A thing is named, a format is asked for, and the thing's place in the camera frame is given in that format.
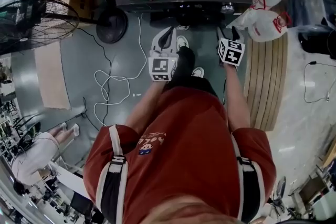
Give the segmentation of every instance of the electric fan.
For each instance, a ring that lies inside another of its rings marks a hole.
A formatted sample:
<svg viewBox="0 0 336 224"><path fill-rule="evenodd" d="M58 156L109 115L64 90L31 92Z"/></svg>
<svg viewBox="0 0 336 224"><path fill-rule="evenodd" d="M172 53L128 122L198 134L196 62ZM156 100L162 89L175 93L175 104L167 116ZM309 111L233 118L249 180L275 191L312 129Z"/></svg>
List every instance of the electric fan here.
<svg viewBox="0 0 336 224"><path fill-rule="evenodd" d="M125 13L106 10L98 20L79 18L60 0L15 0L0 7L0 55L33 49L68 37L79 22L97 25L98 37L117 42L127 28Z"/></svg>

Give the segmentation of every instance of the white cable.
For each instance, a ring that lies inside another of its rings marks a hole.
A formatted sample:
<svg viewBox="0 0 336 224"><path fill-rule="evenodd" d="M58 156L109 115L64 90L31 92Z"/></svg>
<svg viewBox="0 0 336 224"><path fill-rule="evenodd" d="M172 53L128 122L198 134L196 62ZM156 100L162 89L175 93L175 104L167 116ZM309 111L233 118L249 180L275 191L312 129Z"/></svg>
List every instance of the white cable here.
<svg viewBox="0 0 336 224"><path fill-rule="evenodd" d="M96 104L94 104L93 112L94 112L94 114L95 114L95 116L96 116L96 119L97 119L103 126L106 126L106 125L105 125L103 122L101 122L100 119L97 117L97 114L96 114L96 106L97 106L98 104L102 104L102 105L116 105L116 104L121 104L122 101L124 101L125 99L127 99L127 98L130 96L130 94L131 94L131 90L130 90L130 80L131 80L131 79L137 79L137 78L140 76L142 70L143 70L143 69L145 68L145 66L147 65L147 56L146 56L146 54L145 54L145 52L144 52L144 50L143 50L143 48L142 48L142 46L141 46L141 43L140 43L140 39L141 39L141 22L140 22L140 18L138 18L138 20L139 20L139 46L140 46L140 49L141 49L143 55L145 56L145 63L144 63L144 65L143 65L143 67L141 68L139 74L138 74L136 77L134 77L134 78L126 78L126 77L122 77L122 76L110 76L109 74L107 74L106 72L104 72L104 71L102 71L102 70L97 70L97 71L94 73L94 75L95 75L95 81L96 81L96 83L99 85L100 90L101 90L101 94L103 95L103 98L104 98L104 100L106 101L106 103L96 103ZM104 82L103 84L100 84L100 83L97 81L97 77L96 77L96 75L97 75L98 72L101 72L101 73L103 73L103 74L105 74L105 75L107 76L107 79L105 80L105 82ZM105 86L105 84L109 81L109 79L114 79L114 80L117 80L117 81L124 81L124 80L127 81L128 94L127 94L123 99L121 99L121 101L118 102L118 103L112 103L112 104L108 104L108 103L107 103L107 102L109 101L109 96L108 96L107 91L104 89L104 86Z"/></svg>

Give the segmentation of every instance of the red t-shirt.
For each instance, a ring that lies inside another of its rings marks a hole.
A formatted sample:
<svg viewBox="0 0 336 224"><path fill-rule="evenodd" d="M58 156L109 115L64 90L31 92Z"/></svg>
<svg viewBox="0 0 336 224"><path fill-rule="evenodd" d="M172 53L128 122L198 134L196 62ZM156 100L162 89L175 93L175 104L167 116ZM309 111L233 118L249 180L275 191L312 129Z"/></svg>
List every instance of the red t-shirt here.
<svg viewBox="0 0 336 224"><path fill-rule="evenodd" d="M152 122L142 135L117 125L129 163L123 222L139 223L170 197L191 195L223 214L237 217L237 159L227 127L226 112L215 96L176 87L162 94ZM276 169L265 132L244 128L233 132L242 157L256 161L263 173L266 200ZM93 201L101 170L113 156L109 128L103 127L84 170Z"/></svg>

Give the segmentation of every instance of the black pants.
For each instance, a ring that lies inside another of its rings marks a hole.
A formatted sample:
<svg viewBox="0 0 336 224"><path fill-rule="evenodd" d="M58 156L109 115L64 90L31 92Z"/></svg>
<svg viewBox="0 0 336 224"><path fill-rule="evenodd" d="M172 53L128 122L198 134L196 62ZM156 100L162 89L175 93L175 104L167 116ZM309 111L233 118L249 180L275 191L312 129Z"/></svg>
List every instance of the black pants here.
<svg viewBox="0 0 336 224"><path fill-rule="evenodd" d="M208 93L211 93L217 97L214 89L207 79L200 77L193 77L193 70L195 68L195 54L187 48L181 47L178 54L177 69L173 75L172 80L167 83L164 91L170 90L177 86L183 86L187 88L199 89Z"/></svg>

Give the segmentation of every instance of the gray floor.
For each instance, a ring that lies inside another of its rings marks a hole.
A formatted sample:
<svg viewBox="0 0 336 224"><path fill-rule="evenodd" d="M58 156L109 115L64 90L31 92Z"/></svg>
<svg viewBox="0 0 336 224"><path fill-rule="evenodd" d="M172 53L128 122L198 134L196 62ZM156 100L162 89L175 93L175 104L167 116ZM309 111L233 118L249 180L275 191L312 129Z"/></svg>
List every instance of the gray floor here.
<svg viewBox="0 0 336 224"><path fill-rule="evenodd" d="M135 15L128 15L129 26L125 36L116 44L104 44L107 56L113 60L112 74L117 76L134 77L143 66L144 57L138 45L139 23ZM141 44L148 55L154 36L160 31L151 27L142 20ZM85 28L94 34L95 27ZM193 28L188 31L178 31L177 35L184 35L190 47L194 50L197 60L196 65L205 69L205 77L211 82L220 99L223 96L224 69L218 65L217 41L215 28ZM13 54L12 68L17 93L18 103L23 116L38 114L34 120L41 121L41 130L46 131L53 126L66 121L84 111L83 97L87 100L87 115L95 126L101 124L93 114L93 106L96 102L104 102L99 86L94 80L93 74L97 70L108 72L109 63L103 57L102 49L93 41L93 38L80 30L76 30L73 37L61 42L62 64L66 87L71 104L71 110L47 109L43 107L39 93L38 79L33 51L24 51ZM246 60L242 61L239 68L239 77L243 82L246 69ZM98 76L98 80L105 81L105 76ZM148 67L136 80L130 81L131 96L120 105L109 107L106 124L123 123L134 105L141 97L133 97L135 94L144 94L151 84ZM110 80L110 102L119 102L127 94L127 83ZM106 106L97 106L97 116L102 120L106 112ZM75 118L68 122L68 126L78 123L81 135L64 153L67 163L79 162L89 151L92 140L97 135L95 128L84 118Z"/></svg>

